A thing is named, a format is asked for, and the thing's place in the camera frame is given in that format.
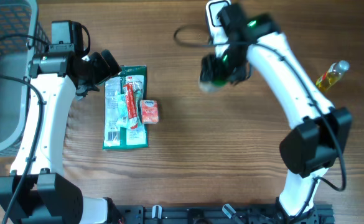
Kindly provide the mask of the green lid jar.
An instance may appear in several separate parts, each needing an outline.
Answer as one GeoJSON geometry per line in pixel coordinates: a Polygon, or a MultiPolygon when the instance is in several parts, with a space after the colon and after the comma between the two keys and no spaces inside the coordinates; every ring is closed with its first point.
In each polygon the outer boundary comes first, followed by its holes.
{"type": "Polygon", "coordinates": [[[226,80],[204,80],[200,78],[198,81],[198,86],[204,93],[215,93],[222,89],[226,84],[226,80]]]}

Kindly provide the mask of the green 3M product package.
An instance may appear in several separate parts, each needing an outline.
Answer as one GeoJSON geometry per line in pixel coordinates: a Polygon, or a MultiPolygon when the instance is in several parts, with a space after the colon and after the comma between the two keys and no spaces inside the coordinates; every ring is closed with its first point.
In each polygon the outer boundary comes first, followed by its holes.
{"type": "Polygon", "coordinates": [[[141,121],[140,101],[147,90],[147,67],[145,65],[122,66],[117,76],[105,82],[105,129],[103,147],[105,151],[131,150],[148,147],[148,133],[141,121]],[[133,86],[137,127],[132,128],[127,104],[127,84],[133,86]]]}

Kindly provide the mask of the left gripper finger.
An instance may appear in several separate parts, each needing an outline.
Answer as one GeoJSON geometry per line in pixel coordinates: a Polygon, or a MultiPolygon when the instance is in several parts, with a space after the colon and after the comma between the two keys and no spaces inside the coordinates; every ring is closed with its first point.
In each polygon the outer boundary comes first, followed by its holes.
{"type": "Polygon", "coordinates": [[[121,67],[118,62],[113,57],[112,53],[105,49],[101,52],[101,56],[104,58],[105,62],[108,64],[111,75],[117,76],[121,72],[121,67]]]}
{"type": "Polygon", "coordinates": [[[74,99],[81,100],[85,98],[89,91],[100,91],[100,89],[95,85],[80,85],[76,90],[74,99]]]}

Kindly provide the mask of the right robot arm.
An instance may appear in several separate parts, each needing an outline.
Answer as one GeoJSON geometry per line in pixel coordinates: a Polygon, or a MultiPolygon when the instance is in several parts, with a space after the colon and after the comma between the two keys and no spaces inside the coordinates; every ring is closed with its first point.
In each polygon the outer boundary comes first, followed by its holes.
{"type": "Polygon", "coordinates": [[[337,109],[316,88],[269,14],[248,17],[237,3],[209,1],[205,15],[215,51],[202,59],[201,90],[210,93],[243,82],[251,68],[262,75],[291,128],[279,146],[288,169],[279,211],[289,223],[308,218],[318,183],[342,161],[351,114],[337,109]]]}

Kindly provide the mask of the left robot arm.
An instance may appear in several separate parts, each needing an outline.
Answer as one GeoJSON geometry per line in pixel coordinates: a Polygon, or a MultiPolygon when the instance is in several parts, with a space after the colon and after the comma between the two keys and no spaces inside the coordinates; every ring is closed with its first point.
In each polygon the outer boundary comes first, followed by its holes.
{"type": "Polygon", "coordinates": [[[91,52],[87,28],[54,21],[52,40],[29,61],[24,134],[9,175],[0,177],[3,222],[116,223],[112,199],[86,197],[63,175],[63,142],[74,98],[97,91],[121,72],[107,50],[91,52]]]}

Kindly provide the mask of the yellow liquid Vim bottle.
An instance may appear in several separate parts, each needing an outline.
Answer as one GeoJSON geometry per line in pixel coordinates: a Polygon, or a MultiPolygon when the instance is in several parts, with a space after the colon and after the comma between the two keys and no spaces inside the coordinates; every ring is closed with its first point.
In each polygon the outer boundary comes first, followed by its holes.
{"type": "Polygon", "coordinates": [[[333,63],[330,68],[317,79],[315,83],[316,87],[322,92],[327,91],[344,76],[349,68],[350,64],[346,60],[333,63]]]}

